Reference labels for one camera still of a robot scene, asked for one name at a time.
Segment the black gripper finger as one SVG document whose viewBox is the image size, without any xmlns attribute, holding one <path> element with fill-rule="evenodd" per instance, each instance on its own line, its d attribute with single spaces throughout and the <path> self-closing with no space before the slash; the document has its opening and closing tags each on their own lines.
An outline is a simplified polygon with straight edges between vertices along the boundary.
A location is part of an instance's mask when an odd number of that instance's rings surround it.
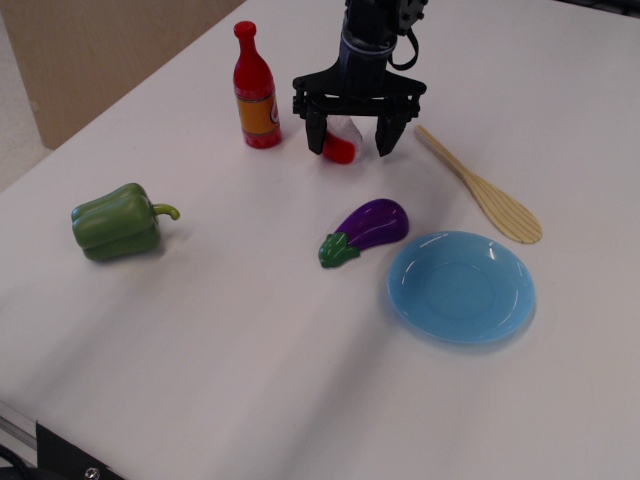
<svg viewBox="0 0 640 480">
<path fill-rule="evenodd" d="M 375 143 L 380 157 L 384 157 L 394 150 L 410 120 L 410 115 L 380 116 L 377 118 Z"/>
<path fill-rule="evenodd" d="M 306 110 L 305 128 L 308 148 L 314 154 L 323 152 L 327 133 L 328 114 L 316 107 L 308 107 Z"/>
</svg>

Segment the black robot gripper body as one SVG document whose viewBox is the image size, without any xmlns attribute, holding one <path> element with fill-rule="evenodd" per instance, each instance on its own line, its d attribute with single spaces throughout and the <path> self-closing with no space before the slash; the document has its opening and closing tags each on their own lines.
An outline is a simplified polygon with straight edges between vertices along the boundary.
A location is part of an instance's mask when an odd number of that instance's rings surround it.
<svg viewBox="0 0 640 480">
<path fill-rule="evenodd" d="M 387 68 L 396 40 L 375 45 L 343 34 L 331 67 L 293 80 L 293 112 L 307 122 L 330 115 L 399 117 L 405 122 L 417 117 L 427 87 L 399 74 L 412 68 L 416 58 Z"/>
</svg>

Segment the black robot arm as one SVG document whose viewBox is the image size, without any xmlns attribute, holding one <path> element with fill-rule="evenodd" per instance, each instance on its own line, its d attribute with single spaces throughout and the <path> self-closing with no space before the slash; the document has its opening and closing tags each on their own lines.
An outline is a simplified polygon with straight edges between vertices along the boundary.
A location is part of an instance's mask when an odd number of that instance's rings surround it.
<svg viewBox="0 0 640 480">
<path fill-rule="evenodd" d="M 293 112 L 305 121 L 309 150 L 323 151 L 331 116 L 375 117 L 376 148 L 393 151 L 420 112 L 427 86 L 402 75 L 418 60 L 413 25 L 425 1 L 347 1 L 339 55 L 326 70 L 293 80 Z"/>
</svg>

